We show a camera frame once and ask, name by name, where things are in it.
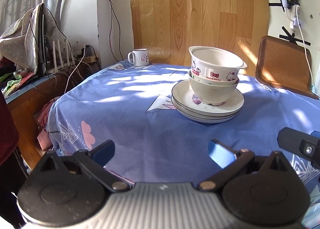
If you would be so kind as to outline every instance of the screw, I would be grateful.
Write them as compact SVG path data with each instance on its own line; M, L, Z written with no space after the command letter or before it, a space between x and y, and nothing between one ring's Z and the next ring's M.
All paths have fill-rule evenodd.
M200 188L203 190L212 190L216 187L216 183L212 181L203 181L200 183Z
M123 191L128 188L128 184L122 181L117 181L112 184L112 188L117 191Z
M306 148L306 153L307 153L307 154L311 154L311 152L312 152L312 147L308 146L308 147Z

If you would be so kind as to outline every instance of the white bowl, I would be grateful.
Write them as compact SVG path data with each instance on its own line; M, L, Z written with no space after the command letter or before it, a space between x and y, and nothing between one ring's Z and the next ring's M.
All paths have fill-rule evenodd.
M189 77L190 85L196 96L204 103L217 106L230 98L239 82L230 86L212 85Z
M240 69L247 64L235 54L215 47L191 46L191 71L200 77L215 81L234 81Z
M237 82L239 82L239 78L237 78L236 80L233 80L233 81L215 81L215 80L211 80L208 78L203 78L203 77L197 76L191 70L189 71L189 76L199 82L212 84L212 85L230 86L230 85L234 85Z

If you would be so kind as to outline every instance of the pink cloth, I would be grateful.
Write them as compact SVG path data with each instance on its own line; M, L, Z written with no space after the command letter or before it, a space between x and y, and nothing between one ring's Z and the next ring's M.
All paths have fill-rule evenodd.
M46 150L47 148L52 147L52 142L47 132L47 122L49 111L54 103L54 100L52 99L50 102L43 106L42 111L38 117L38 123L40 124L38 141L42 150Z

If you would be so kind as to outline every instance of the white plate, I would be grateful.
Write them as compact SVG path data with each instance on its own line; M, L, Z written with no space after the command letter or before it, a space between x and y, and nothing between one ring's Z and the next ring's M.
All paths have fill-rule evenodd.
M210 117L223 117L235 114L244 104L242 93L236 89L233 95L222 105L206 105L196 97L189 80L177 83L172 89L172 97L183 108Z
M192 120L192 121L196 121L196 122L200 122L200 123L208 123L208 124L217 124L217 123L222 123L222 122L226 122L226 121L229 121L231 120L232 118L234 118L236 116L233 115L227 119L220 119L220 120L207 120L207 119L201 119L201 118L197 118L197 117L193 117L191 115L188 115L188 114L185 114L184 112L182 111L179 111L184 117L187 117L188 119Z
M202 115L202 114L197 114L195 112L189 111L188 109L182 107L181 105L179 105L173 97L171 97L171 101L172 104L177 108L178 111L183 112L184 114L187 114L189 116L195 117L195 118L200 118L200 119L206 119L206 120L223 120L223 119L228 119L231 117L234 117L235 115L237 115L239 113L239 111L237 111L235 114L231 114L229 116L220 116L220 117L210 117L210 116L206 116L206 115Z

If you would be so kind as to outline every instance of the blue tablecloth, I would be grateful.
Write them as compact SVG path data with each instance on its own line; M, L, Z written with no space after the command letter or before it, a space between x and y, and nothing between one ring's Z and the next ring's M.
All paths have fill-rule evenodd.
M237 88L245 103L234 119L215 125L191 121L171 103L172 87L188 78L188 70L161 64L134 67L123 61L86 79L51 108L48 130L55 148L68 154L112 139L116 154L109 170L134 182L196 185L220 170L208 155L211 139L269 155L280 150L276 138L284 127L320 131L320 101L244 75L239 75ZM309 190L311 204L320 202L320 171L284 154Z

